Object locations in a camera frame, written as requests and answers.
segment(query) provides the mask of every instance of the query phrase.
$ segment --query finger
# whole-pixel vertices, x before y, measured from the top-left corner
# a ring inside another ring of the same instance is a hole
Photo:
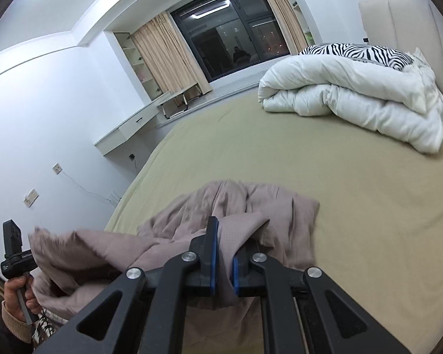
[[[6,281],[4,287],[6,291],[15,292],[22,288],[25,284],[26,278],[24,276],[19,276]]]
[[[30,310],[38,306],[40,306],[40,304],[38,304],[36,298],[26,301],[26,307],[29,308]]]
[[[38,306],[38,307],[34,307],[34,308],[32,308],[32,309],[31,309],[31,312],[32,312],[33,314],[39,314],[39,313],[42,312],[42,310],[43,310],[43,307],[40,305],[40,306]]]
[[[26,298],[26,299],[32,299],[32,298],[34,298],[33,290],[31,290],[31,289],[27,289],[27,290],[25,291],[25,298]]]

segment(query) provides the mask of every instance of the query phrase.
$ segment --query white comforter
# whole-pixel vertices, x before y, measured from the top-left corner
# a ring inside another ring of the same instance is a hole
[[[422,53],[402,72],[335,55],[297,55],[272,66],[259,83],[268,112],[331,114],[437,153],[443,142],[443,95]]]

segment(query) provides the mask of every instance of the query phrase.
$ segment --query black window frame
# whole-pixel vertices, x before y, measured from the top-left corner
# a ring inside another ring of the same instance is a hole
[[[194,54],[198,64],[202,68],[203,74],[205,74],[205,77],[207,78],[208,82],[215,81],[221,77],[228,76],[232,73],[238,72],[239,70],[246,69],[250,66],[258,65],[260,63],[263,63],[263,62],[266,62],[269,60],[274,60],[275,58],[285,57],[286,55],[290,54],[290,52],[288,52],[287,54],[284,54],[284,55],[273,55],[272,57],[268,57],[268,58],[264,57],[264,51],[261,47],[261,44],[258,42],[258,37],[254,35],[253,29],[252,29],[250,23],[256,22],[259,20],[263,20],[263,19],[274,18],[274,20],[275,20],[274,25],[277,27],[277,30],[279,31],[279,34],[282,36],[282,39],[284,40],[284,42],[286,42],[284,35],[282,34],[281,28],[279,27],[279,24],[277,23],[277,19],[274,16],[273,10],[267,0],[263,0],[263,1],[266,4],[266,7],[269,9],[269,12],[262,13],[262,14],[253,14],[253,15],[247,15],[246,12],[244,12],[243,7],[238,0],[230,0],[230,1],[232,1],[232,6],[235,9],[246,32],[248,33],[249,38],[251,39],[251,42],[252,42],[256,52],[258,53],[259,61],[250,63],[249,65],[240,66],[238,68],[232,69],[226,73],[220,74],[220,75],[216,76],[215,78],[213,78],[210,75],[210,73],[208,72],[208,69],[202,60],[202,57],[199,55],[199,52],[197,51],[194,43],[192,42],[192,39],[190,38],[190,35],[188,34],[187,27],[185,27],[184,23],[182,22],[182,20],[180,18],[180,13],[183,12],[184,10],[186,10],[189,5],[196,4],[197,2],[200,2],[200,1],[206,1],[206,0],[192,0],[191,2],[184,4],[184,6],[171,12],[171,15],[172,15],[177,27],[179,28],[180,32],[182,33],[182,36],[184,37],[185,41],[187,41],[187,44],[189,45],[190,50]]]

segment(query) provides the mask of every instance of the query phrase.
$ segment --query ribbed beige cuff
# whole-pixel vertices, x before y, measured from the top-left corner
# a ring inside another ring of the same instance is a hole
[[[2,319],[6,328],[20,341],[31,343],[33,337],[33,325],[28,326],[11,315],[5,307],[5,301],[2,302]]]

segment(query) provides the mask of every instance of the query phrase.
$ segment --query pink blanket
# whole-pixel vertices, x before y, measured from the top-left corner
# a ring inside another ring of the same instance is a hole
[[[189,300],[184,346],[214,352],[262,342],[257,299],[239,299],[230,283],[232,259],[251,236],[284,266],[313,265],[314,199],[262,183],[210,182],[177,197],[138,228],[137,235],[79,230],[55,236],[36,229],[29,240],[42,273],[33,289],[45,308],[69,319],[127,267],[158,268],[188,250],[205,232],[209,216],[219,219],[217,300]]]

